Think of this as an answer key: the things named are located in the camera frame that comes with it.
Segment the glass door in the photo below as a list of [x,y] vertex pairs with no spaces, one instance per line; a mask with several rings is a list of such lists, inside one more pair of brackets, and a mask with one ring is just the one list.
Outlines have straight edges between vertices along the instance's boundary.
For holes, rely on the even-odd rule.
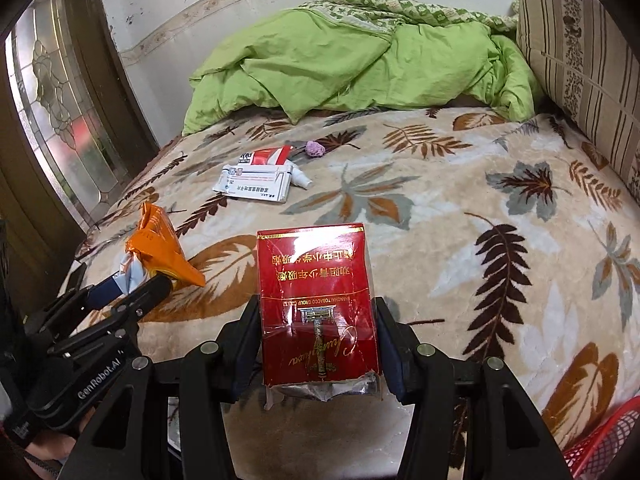
[[34,0],[6,40],[20,122],[49,182],[87,231],[130,182],[74,57],[64,0]]

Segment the metal pivot bolt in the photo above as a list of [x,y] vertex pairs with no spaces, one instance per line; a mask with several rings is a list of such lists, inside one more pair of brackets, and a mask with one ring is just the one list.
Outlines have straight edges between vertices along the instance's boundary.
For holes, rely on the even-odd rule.
[[149,364],[149,359],[144,356],[136,357],[131,362],[131,366],[133,367],[134,370],[142,370],[142,368],[146,368],[148,364]]
[[220,346],[215,341],[206,341],[200,345],[203,354],[215,354]]
[[431,357],[436,353],[435,346],[430,345],[429,343],[421,343],[417,348],[418,354],[424,355],[425,357]]
[[501,370],[502,368],[504,368],[504,361],[499,357],[489,357],[486,360],[486,363],[492,370]]

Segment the purple object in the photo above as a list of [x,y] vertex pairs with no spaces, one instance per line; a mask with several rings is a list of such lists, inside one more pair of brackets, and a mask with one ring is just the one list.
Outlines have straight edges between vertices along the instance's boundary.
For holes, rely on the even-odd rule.
[[323,156],[326,153],[324,146],[314,140],[310,140],[306,144],[305,151],[308,156]]

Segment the floral blanket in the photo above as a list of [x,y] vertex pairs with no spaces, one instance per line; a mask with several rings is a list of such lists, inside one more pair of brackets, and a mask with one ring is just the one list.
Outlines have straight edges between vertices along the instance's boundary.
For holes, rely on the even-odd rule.
[[[97,283],[117,269],[140,204],[155,202],[206,276],[143,320],[145,354],[180,357],[240,316],[257,287],[257,230],[361,221],[374,293],[396,319],[449,356],[503,357],[561,447],[635,394],[640,210],[585,137],[560,116],[507,123],[488,108],[329,113],[292,126],[253,108],[181,139],[90,234],[81,251],[87,283]],[[326,155],[307,158],[308,140]],[[222,164],[283,144],[296,148],[310,190],[291,187],[286,204],[211,190]],[[412,414],[389,393],[263,405],[257,375],[225,413],[247,480],[393,475]]]

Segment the red cigarette box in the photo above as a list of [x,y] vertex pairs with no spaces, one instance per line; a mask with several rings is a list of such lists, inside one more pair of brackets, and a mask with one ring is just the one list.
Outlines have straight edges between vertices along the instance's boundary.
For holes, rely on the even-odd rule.
[[379,373],[362,224],[258,232],[266,386]]

